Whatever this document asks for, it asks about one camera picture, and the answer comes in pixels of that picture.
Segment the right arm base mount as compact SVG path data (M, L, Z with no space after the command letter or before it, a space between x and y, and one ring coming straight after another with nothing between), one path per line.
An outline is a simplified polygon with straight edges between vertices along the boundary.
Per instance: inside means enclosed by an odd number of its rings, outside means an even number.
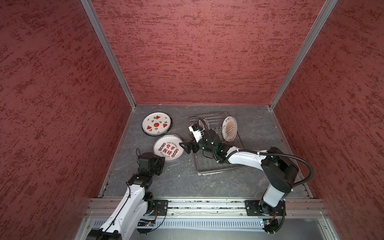
M286 215L285 201L280 200L276 207L271 207L263 200L245 200L247 216L250 217L282 217Z

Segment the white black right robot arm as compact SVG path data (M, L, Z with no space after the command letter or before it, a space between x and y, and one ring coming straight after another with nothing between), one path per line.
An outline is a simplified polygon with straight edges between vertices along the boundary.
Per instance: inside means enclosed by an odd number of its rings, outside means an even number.
M220 141L212 131L195 131L189 142L179 145L188 154L208 151L218 164L243 165L263 171L270 182L260 201L263 213L273 211L285 199L294 188L299 173L298 166L278 148L272 147L268 151L240 149Z

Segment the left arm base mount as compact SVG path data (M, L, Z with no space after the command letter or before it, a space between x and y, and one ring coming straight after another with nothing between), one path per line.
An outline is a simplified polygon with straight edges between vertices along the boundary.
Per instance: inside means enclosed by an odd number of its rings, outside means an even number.
M169 200L155 199L153 194L148 192L144 196L147 204L145 216L166 216L169 207Z

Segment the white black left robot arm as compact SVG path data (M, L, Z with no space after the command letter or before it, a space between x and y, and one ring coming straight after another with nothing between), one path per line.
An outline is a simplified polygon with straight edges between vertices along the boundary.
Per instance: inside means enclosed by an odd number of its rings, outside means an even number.
M144 153L138 156L138 164L138 172L126 182L126 193L112 215L98 230L91 230L87 240L129 240L139 223L146 221L146 214L154 213L156 222L158 208L149 188L153 179L161 175L165 158Z

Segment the red rimmed white plate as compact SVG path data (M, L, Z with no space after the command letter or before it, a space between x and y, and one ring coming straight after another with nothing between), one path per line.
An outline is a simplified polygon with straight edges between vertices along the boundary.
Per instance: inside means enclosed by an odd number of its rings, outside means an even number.
M171 136L159 138L153 147L153 152L155 155L165 157L165 162L174 162L182 157L185 153L179 145L178 139Z

